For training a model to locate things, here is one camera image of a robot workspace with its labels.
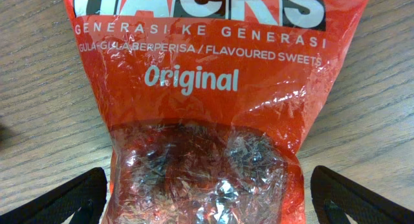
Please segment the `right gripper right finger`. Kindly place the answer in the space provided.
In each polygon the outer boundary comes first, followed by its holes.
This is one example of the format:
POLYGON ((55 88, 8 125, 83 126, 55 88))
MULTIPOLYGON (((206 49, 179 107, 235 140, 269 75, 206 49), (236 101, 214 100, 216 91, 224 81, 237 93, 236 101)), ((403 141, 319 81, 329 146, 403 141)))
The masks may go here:
POLYGON ((325 166, 310 179, 312 204, 320 223, 413 223, 413 211, 325 166))

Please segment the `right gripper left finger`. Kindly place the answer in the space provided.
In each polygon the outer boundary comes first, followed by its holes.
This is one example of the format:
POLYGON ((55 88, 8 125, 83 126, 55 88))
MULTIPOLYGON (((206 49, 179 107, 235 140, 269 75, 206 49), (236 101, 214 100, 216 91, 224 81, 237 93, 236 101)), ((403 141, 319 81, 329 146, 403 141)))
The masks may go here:
POLYGON ((1 223, 96 224, 104 211, 107 178, 93 168, 38 198, 1 215, 1 223))

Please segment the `red hacks sweets bag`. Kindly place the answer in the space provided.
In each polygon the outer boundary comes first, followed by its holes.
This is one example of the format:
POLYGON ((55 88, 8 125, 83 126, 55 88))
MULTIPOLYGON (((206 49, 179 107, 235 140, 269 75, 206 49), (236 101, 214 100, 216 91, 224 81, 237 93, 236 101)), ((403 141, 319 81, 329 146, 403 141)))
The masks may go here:
POLYGON ((296 154, 368 0, 64 0, 113 143, 103 223, 304 223, 296 154))

